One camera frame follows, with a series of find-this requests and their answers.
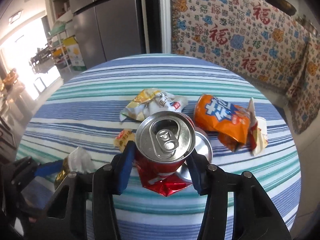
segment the can lid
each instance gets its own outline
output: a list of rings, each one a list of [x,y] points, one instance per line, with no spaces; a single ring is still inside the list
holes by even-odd
[[[208,139],[208,135],[198,127],[196,127],[195,129],[196,129],[195,149],[198,154],[204,155],[207,158],[208,162],[211,163],[212,148]],[[192,182],[191,176],[188,170],[188,166],[185,162],[177,169],[176,174],[184,181]]]
[[[196,143],[194,128],[182,114],[161,111],[146,118],[136,132],[138,150],[159,163],[177,162],[189,155]]]

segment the refrigerator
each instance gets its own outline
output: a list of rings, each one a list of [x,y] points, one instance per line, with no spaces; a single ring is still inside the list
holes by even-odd
[[[141,0],[69,0],[77,42],[88,68],[146,53]]]

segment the cardboard box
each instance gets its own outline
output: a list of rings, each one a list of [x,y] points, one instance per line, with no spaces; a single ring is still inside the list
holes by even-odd
[[[72,68],[76,71],[87,70],[83,60],[71,60]]]
[[[64,39],[63,44],[67,48],[70,60],[83,60],[79,44],[74,36]]]

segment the blue and white striped fabric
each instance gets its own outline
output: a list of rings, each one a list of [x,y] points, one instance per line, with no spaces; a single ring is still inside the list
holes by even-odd
[[[199,96],[212,94],[246,107],[254,98],[256,114],[267,120],[269,144],[252,157],[246,147],[231,153],[209,134],[212,162],[227,172],[251,171],[278,208],[288,228],[298,209],[300,164],[291,133],[273,105],[252,85],[232,72],[196,58],[174,55],[141,55],[112,60],[76,76],[39,109],[21,140],[17,158],[32,156],[46,163],[65,158],[76,147],[85,148],[96,168],[109,163],[119,150],[114,137],[123,129],[137,129],[139,122],[119,121],[119,112],[142,89],[156,87],[188,97],[184,113],[193,116]],[[52,195],[48,183],[34,181],[27,198],[43,207]],[[163,197],[144,189],[136,169],[121,196],[114,197],[122,239],[196,239],[206,196],[188,187]],[[232,235],[233,196],[228,196],[226,239]],[[92,226],[88,237],[92,237]]]

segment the blue gripper pad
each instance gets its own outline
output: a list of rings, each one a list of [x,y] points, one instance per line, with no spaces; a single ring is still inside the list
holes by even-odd
[[[111,162],[114,169],[113,181],[111,183],[111,192],[114,195],[121,195],[127,188],[132,165],[134,161],[134,154],[136,151],[136,144],[134,141],[128,141],[127,146],[122,154],[117,154]]]
[[[206,168],[209,165],[207,158],[198,154],[194,149],[186,161],[194,189],[199,195],[207,195],[210,188],[206,173]]]
[[[63,160],[58,160],[55,162],[39,165],[37,170],[35,171],[35,177],[46,177],[51,174],[60,172],[62,169],[62,162]]]

